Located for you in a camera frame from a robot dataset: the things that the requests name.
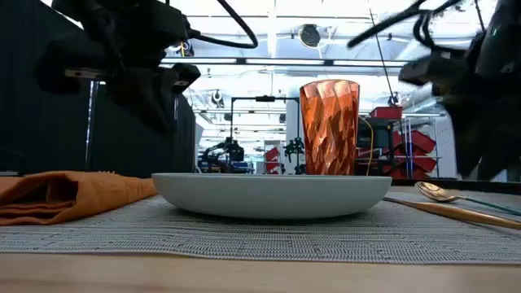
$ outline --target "folded cloth napkin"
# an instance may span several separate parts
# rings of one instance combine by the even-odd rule
[[[51,225],[156,195],[151,179],[112,173],[48,172],[0,177],[0,225]]]

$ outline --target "black cable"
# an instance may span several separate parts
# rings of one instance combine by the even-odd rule
[[[394,15],[393,17],[390,17],[386,20],[383,20],[379,24],[374,24],[373,21],[373,27],[369,28],[365,32],[361,33],[360,35],[353,38],[348,43],[348,47],[354,47],[358,45],[359,43],[363,42],[364,40],[368,39],[369,37],[372,37],[381,31],[383,31],[386,28],[391,27],[394,24],[397,24],[403,20],[407,20],[408,18],[411,18],[416,15],[420,15],[418,17],[418,20],[416,21],[414,25],[414,38],[419,41],[422,45],[430,48],[431,50],[442,50],[442,51],[448,51],[450,53],[462,55],[465,53],[464,50],[460,49],[454,49],[454,48],[448,48],[443,46],[437,46],[433,41],[429,34],[429,21],[430,18],[433,15],[437,15],[444,11],[445,9],[454,6],[458,4],[461,0],[448,0],[443,5],[437,7],[435,10],[425,10],[425,9],[419,9],[419,7],[425,2],[426,0],[417,0],[415,3],[413,3],[410,7],[405,9],[404,11],[398,13],[397,15]],[[427,32],[425,37],[422,37],[420,35],[419,29],[422,28],[423,32]]]
[[[478,12],[479,24],[481,24],[481,30],[485,32],[487,29],[485,28],[485,24],[483,22],[483,17],[481,16],[481,10],[479,8],[478,0],[474,0],[475,10]]]
[[[244,44],[244,43],[237,43],[237,42],[230,42],[225,40],[219,40],[213,37],[208,37],[201,35],[201,32],[192,29],[190,32],[193,34],[193,38],[203,41],[203,42],[209,42],[212,44],[222,45],[222,46],[230,46],[234,48],[240,48],[240,49],[255,49],[259,46],[259,42],[257,41],[257,37],[255,36],[255,33],[252,31],[252,29],[244,22],[243,18],[240,17],[237,12],[226,2],[226,0],[217,0],[219,4],[230,14],[230,16],[237,22],[237,24],[244,30],[244,32],[248,35],[250,40],[252,41],[252,44]]]
[[[367,0],[367,5],[369,7],[369,14],[371,16],[371,22],[373,23],[373,27],[374,27],[375,23],[374,23],[374,17],[373,17],[373,10],[371,9],[371,5],[370,5],[370,0]],[[396,105],[396,98],[394,96],[394,93],[392,92],[391,81],[389,79],[389,73],[387,72],[387,66],[385,65],[385,60],[383,59],[382,47],[380,45],[380,40],[378,38],[378,34],[375,34],[374,36],[376,38],[376,44],[378,45],[378,51],[380,53],[380,60],[382,61],[382,65],[383,65],[383,71],[385,72],[385,78],[387,79],[387,86],[389,88],[389,94],[391,95],[389,102],[390,102],[390,104],[392,104],[394,106],[396,113],[400,113],[400,111],[398,111],[398,105]],[[405,132],[404,132],[403,125],[401,123],[401,117],[398,118],[398,123],[400,125],[401,141],[405,144]],[[405,165],[407,167],[407,173],[409,174],[409,150],[407,149],[407,146],[405,146],[404,153],[405,153]]]

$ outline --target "ceiling light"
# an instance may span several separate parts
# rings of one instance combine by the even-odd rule
[[[304,24],[304,27],[299,31],[299,39],[302,45],[316,49],[321,39],[317,25]]]
[[[235,58],[163,58],[161,63],[189,63],[189,64],[234,64]]]
[[[353,67],[382,67],[382,61],[359,61],[359,60],[336,60],[333,62],[336,66],[353,66]],[[401,68],[406,65],[405,61],[385,61],[385,66],[390,68]]]
[[[246,59],[246,64],[258,65],[323,65],[323,60],[309,59]]]

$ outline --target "faceted orange cup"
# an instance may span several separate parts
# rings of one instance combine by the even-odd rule
[[[354,174],[359,96],[353,81],[315,81],[300,88],[307,174]]]

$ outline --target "woven placemat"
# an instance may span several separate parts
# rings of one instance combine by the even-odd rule
[[[387,196],[424,201],[413,188]],[[521,207],[521,196],[471,193]],[[521,217],[456,203],[463,208]],[[313,221],[248,221],[185,212],[157,196],[53,226],[0,227],[0,252],[168,253],[237,260],[521,265],[521,232],[380,202],[367,212]]]

